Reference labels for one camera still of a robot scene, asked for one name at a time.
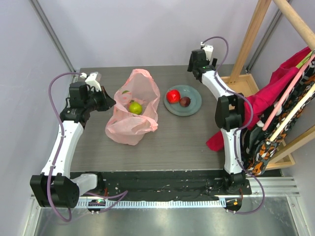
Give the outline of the green pear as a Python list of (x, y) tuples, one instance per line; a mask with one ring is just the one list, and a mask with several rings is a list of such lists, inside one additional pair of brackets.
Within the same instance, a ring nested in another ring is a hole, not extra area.
[(131, 101), (128, 109), (129, 109), (130, 113), (133, 113), (133, 114), (136, 114), (136, 115), (141, 115), (142, 114), (142, 105), (139, 104), (136, 101)]

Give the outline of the pink plastic bag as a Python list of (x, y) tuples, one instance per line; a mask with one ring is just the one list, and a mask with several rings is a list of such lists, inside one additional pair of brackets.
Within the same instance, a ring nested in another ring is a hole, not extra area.
[[(116, 105), (105, 133), (113, 141), (135, 146), (144, 135), (158, 128), (160, 91), (149, 71), (134, 69), (127, 81), (114, 94)], [(142, 105), (142, 114), (129, 112), (131, 101)]]

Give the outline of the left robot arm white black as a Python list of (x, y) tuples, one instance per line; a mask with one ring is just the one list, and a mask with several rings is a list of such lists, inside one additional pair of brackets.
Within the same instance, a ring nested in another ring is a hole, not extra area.
[(66, 106), (59, 114), (61, 124), (53, 150), (39, 175), (30, 179), (31, 189), (41, 207), (74, 208), (87, 192), (100, 196), (105, 190), (101, 173), (86, 172), (70, 178), (70, 167), (77, 143), (90, 113), (107, 111), (115, 105), (99, 82), (75, 82), (69, 86)]

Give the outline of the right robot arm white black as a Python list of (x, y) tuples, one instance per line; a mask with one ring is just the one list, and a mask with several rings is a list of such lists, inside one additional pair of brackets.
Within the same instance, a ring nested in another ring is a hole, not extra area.
[(205, 85), (217, 100), (215, 122), (220, 128), (224, 142), (224, 171), (222, 188), (234, 194), (244, 186), (246, 174), (241, 165), (241, 127), (244, 122), (244, 100), (241, 93), (230, 89), (210, 65), (204, 49), (193, 50), (188, 72)]

